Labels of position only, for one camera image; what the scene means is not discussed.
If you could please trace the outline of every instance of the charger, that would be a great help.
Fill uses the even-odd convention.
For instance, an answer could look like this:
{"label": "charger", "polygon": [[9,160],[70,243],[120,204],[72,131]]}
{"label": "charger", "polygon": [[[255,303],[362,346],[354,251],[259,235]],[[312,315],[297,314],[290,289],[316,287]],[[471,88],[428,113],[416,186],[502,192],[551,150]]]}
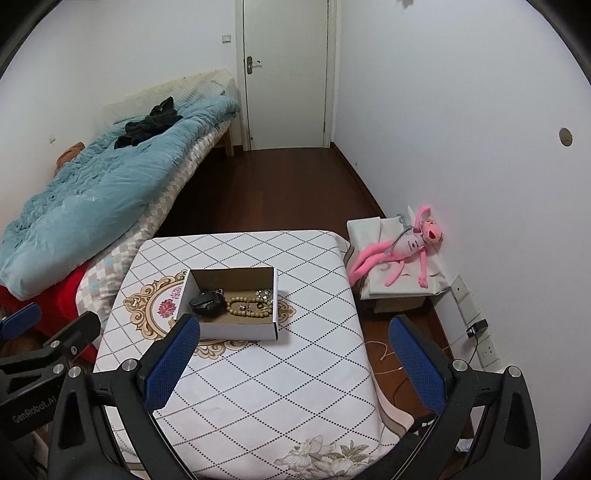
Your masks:
{"label": "charger", "polygon": [[471,327],[466,330],[466,333],[468,335],[468,338],[472,338],[476,336],[478,333],[484,332],[487,328],[488,322],[486,321],[486,319],[484,319],[471,325]]}

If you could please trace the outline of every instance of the pink panther plush toy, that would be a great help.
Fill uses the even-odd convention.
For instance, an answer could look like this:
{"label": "pink panther plush toy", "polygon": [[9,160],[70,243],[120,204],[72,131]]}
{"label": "pink panther plush toy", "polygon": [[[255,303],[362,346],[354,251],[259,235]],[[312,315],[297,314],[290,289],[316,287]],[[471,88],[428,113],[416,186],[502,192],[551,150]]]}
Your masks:
{"label": "pink panther plush toy", "polygon": [[429,205],[423,205],[418,211],[412,234],[403,235],[397,242],[381,242],[367,247],[359,254],[349,273],[349,284],[353,286],[373,267],[385,262],[398,262],[396,271],[386,280],[384,285],[389,287],[402,274],[404,261],[415,255],[421,257],[421,275],[418,284],[421,288],[428,288],[427,282],[427,245],[438,245],[443,240],[443,232],[431,217],[427,221],[421,219],[431,212]]}

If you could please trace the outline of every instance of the door frame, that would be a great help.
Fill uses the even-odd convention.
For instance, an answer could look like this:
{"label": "door frame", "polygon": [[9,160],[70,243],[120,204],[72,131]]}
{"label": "door frame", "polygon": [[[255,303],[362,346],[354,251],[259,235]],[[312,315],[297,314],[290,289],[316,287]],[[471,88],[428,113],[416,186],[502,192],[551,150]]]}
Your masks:
{"label": "door frame", "polygon": [[[238,67],[238,92],[242,107],[242,146],[251,149],[251,135],[248,125],[248,102],[246,101],[246,59],[244,53],[244,0],[236,1],[236,65]],[[338,0],[326,0],[329,6],[328,44],[326,62],[326,100],[324,102],[324,148],[330,148],[335,105],[336,78],[336,37]]]}

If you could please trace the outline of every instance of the blue comforter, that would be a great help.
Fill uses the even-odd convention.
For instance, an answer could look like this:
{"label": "blue comforter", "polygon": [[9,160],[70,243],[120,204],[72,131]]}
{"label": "blue comforter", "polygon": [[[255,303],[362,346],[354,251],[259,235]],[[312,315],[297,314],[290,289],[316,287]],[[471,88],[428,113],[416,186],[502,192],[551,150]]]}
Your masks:
{"label": "blue comforter", "polygon": [[113,149],[126,121],[115,124],[27,201],[0,247],[0,283],[16,298],[41,293],[117,240],[197,139],[239,111],[237,101],[223,95],[175,107],[183,119],[137,147]]}

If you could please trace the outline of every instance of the box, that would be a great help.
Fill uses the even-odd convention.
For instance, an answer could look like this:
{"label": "box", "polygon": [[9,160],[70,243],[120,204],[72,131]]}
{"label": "box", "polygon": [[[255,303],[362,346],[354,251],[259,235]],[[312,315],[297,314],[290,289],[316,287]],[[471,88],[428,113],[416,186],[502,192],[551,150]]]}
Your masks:
{"label": "box", "polygon": [[201,293],[201,289],[214,291],[219,288],[226,300],[255,297],[257,290],[272,288],[271,315],[258,319],[237,317],[226,312],[214,319],[198,317],[201,340],[277,340],[277,270],[272,267],[189,270],[174,318],[177,320],[185,313],[194,315],[189,302]]}

